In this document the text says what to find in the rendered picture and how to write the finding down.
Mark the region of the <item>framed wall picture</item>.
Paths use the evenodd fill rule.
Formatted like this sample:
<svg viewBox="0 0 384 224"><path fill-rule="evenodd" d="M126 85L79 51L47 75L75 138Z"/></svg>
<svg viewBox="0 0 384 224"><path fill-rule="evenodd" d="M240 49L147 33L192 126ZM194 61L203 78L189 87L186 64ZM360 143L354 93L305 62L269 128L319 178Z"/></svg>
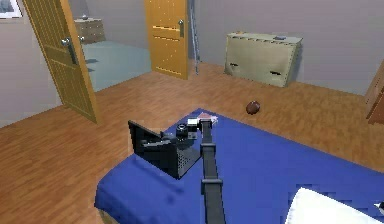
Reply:
<svg viewBox="0 0 384 224"><path fill-rule="evenodd" d="M21 18L22 12L20 10L17 0L0 0L0 19Z"/></svg>

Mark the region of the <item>grey blue pole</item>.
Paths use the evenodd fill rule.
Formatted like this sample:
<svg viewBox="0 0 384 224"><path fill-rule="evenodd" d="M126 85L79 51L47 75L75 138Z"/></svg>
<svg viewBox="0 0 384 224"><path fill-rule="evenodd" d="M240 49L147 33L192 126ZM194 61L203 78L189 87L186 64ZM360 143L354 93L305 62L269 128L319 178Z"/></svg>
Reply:
<svg viewBox="0 0 384 224"><path fill-rule="evenodd" d="M195 16L195 0L189 1L189 15L190 15L190 28L192 34L192 47L194 54L194 67L195 74L199 74L199 63L200 63L200 51L199 51L199 41L197 34L197 26L196 26L196 16Z"/></svg>

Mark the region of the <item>pink flat book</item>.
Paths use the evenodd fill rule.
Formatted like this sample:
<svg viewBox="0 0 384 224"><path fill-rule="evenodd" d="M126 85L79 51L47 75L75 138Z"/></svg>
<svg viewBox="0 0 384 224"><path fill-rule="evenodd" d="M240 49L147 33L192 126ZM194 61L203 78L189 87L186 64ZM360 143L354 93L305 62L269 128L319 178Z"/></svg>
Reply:
<svg viewBox="0 0 384 224"><path fill-rule="evenodd" d="M198 115L197 119L199 121L210 121L213 125L215 125L218 122L218 117L202 112Z"/></svg>

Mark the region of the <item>brown wooden cupboard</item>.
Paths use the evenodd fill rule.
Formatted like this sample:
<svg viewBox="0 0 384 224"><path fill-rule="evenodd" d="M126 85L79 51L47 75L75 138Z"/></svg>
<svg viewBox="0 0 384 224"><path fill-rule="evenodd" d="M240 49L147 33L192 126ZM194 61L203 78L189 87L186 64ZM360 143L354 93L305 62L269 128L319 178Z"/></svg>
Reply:
<svg viewBox="0 0 384 224"><path fill-rule="evenodd" d="M366 92L365 104L368 123L384 124L384 60Z"/></svg>

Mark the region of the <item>white pillow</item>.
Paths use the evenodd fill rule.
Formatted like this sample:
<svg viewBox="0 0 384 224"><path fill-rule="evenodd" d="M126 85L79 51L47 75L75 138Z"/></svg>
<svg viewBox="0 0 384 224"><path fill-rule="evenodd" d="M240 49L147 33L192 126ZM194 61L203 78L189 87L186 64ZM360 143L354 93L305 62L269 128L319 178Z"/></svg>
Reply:
<svg viewBox="0 0 384 224"><path fill-rule="evenodd" d="M301 187L284 224L384 224L357 209L314 190Z"/></svg>

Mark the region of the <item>beige chest of drawers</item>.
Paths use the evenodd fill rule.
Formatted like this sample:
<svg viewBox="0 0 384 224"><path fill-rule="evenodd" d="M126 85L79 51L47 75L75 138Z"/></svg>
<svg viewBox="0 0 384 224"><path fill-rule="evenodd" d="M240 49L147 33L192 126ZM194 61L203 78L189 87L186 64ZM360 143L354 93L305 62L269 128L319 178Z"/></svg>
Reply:
<svg viewBox="0 0 384 224"><path fill-rule="evenodd" d="M229 33L224 72L264 84L286 87L291 81L302 38L273 39L277 35Z"/></svg>

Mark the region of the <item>yellow wooden room door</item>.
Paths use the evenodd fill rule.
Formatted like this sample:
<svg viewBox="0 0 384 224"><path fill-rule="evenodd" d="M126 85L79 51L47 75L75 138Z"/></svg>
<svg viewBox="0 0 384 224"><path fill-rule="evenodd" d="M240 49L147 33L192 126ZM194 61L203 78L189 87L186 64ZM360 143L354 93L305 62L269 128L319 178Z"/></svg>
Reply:
<svg viewBox="0 0 384 224"><path fill-rule="evenodd" d="M60 100L93 123L101 123L96 96L86 66L68 0L22 0ZM61 40L70 37L78 64Z"/></svg>
<svg viewBox="0 0 384 224"><path fill-rule="evenodd" d="M153 71L188 79L188 0L144 0ZM184 38L178 21L184 20Z"/></svg>

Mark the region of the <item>black laptop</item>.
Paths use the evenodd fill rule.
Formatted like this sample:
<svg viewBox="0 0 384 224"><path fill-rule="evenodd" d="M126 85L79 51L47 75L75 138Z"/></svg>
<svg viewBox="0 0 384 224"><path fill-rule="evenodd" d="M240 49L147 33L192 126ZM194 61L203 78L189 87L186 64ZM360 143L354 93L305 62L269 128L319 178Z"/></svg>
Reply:
<svg viewBox="0 0 384 224"><path fill-rule="evenodd" d="M160 133L131 120L128 121L128 126L134 153L175 179L181 179L201 157L200 151L193 148L197 139L197 127L195 140L181 140L177 137L162 139ZM142 146L142 140L149 142L171 140L174 144Z"/></svg>

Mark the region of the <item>brown ball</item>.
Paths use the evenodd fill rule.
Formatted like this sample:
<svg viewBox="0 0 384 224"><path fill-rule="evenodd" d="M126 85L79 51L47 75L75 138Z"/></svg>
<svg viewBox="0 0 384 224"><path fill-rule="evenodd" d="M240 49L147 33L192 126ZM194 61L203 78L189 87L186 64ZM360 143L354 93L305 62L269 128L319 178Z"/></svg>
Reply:
<svg viewBox="0 0 384 224"><path fill-rule="evenodd" d="M258 113L260 110L260 104L257 101L251 101L246 106L246 112L250 115Z"/></svg>

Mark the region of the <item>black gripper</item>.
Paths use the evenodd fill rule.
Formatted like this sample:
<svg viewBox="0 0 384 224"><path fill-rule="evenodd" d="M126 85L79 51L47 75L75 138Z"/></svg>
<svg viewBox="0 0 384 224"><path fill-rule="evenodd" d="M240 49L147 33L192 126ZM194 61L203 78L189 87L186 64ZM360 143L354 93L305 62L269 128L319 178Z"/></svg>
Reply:
<svg viewBox="0 0 384 224"><path fill-rule="evenodd" d="M176 135L173 133L166 133L166 132L160 132L160 137L162 139L174 139L178 138L181 140L195 140L196 139L196 126L187 124L187 123L180 123L176 126ZM149 142L147 140L142 140L141 145L142 146L162 146L162 145L168 145L168 144L174 144L171 140L160 140L156 142Z"/></svg>

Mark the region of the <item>blue bed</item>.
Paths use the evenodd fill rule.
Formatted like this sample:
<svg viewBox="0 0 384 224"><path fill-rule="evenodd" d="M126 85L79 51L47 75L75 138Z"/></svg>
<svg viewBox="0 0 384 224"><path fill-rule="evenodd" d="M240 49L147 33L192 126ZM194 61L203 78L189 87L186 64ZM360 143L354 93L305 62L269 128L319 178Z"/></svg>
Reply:
<svg viewBox="0 0 384 224"><path fill-rule="evenodd" d="M226 224L284 224L299 188L384 223L384 173L220 116L212 130ZM119 224L205 224L202 163L176 180L136 155L98 183L95 207Z"/></svg>

